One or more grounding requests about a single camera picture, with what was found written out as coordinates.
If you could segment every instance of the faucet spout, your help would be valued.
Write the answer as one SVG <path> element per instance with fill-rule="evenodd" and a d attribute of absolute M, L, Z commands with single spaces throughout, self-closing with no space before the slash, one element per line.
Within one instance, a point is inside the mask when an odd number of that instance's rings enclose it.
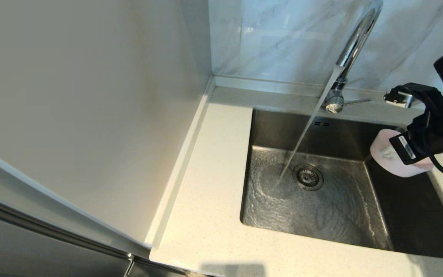
<path fill-rule="evenodd" d="M 383 0 L 372 0 L 365 8 L 355 30 L 351 34 L 350 39 L 345 45 L 343 52 L 338 58 L 336 65 L 343 67 L 343 71 L 334 81 L 333 86 L 329 90 L 323 107 L 330 113 L 338 113 L 343 110 L 344 98 L 343 88 L 348 82 L 347 76 L 353 63 L 355 62 L 360 50 L 362 50 L 377 18 L 382 10 Z"/>

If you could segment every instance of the sink drain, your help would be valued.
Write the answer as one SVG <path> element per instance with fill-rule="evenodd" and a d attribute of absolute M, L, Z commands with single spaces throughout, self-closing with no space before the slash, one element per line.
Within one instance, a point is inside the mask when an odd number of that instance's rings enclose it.
<path fill-rule="evenodd" d="M 300 164 L 293 169 L 293 180 L 306 190 L 318 190 L 324 184 L 320 171 L 308 164 Z"/>

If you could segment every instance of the speckled countertop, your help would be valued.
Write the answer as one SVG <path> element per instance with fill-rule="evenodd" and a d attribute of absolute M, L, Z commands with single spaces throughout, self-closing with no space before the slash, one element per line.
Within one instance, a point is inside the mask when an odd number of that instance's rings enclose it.
<path fill-rule="evenodd" d="M 362 96 L 348 93 L 351 100 Z M 160 245 L 151 250 L 150 259 L 228 277 L 443 277 L 443 259 L 340 244 L 241 223 L 253 108 L 308 112 L 316 102 L 316 97 L 217 87 L 167 228 Z M 377 100 L 348 106 L 333 117 L 407 125 L 419 113 Z M 434 170 L 432 177 L 443 199 L 443 175 Z"/>

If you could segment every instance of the water stream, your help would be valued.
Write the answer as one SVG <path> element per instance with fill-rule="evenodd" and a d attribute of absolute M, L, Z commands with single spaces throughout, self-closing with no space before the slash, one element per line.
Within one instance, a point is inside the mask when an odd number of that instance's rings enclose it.
<path fill-rule="evenodd" d="M 312 112 L 311 118 L 309 119 L 309 121 L 305 125 L 304 131 L 302 132 L 302 135 L 300 135 L 297 145 L 295 145 L 295 149 L 291 153 L 290 159 L 288 159 L 288 161 L 286 162 L 285 168 L 281 172 L 279 179 L 281 179 L 281 177 L 283 177 L 286 170 L 288 169 L 288 166 L 290 165 L 290 162 L 293 159 L 293 156 L 295 156 L 295 153 L 297 152 L 298 147 L 300 147 L 300 144 L 302 143 L 302 140 L 304 139 L 305 133 L 307 132 L 307 130 L 309 130 L 309 127 L 313 123 L 313 120 L 314 120 L 315 116 L 317 115 L 317 112 L 319 111 L 320 106 L 322 105 L 322 102 L 324 102 L 324 99 L 326 99 L 327 92 L 331 89 L 331 86 L 334 84 L 334 81 L 341 74 L 343 69 L 344 69 L 344 67 L 340 67 L 339 65 L 336 65 L 334 67 L 333 73 L 331 74 L 331 77 L 329 78 L 329 81 L 327 82 L 327 85 L 324 88 L 324 91 L 322 91 L 322 95 L 320 96 L 319 101 L 317 102 L 317 105 L 315 106 L 315 108 Z"/>

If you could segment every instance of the stainless steel sink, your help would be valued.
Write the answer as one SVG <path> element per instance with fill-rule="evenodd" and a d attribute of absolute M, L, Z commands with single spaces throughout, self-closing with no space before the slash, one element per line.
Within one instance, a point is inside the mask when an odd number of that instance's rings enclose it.
<path fill-rule="evenodd" d="M 443 206 L 427 174 L 403 179 L 369 155 L 398 126 L 255 109 L 242 223 L 322 240 L 443 257 Z"/>

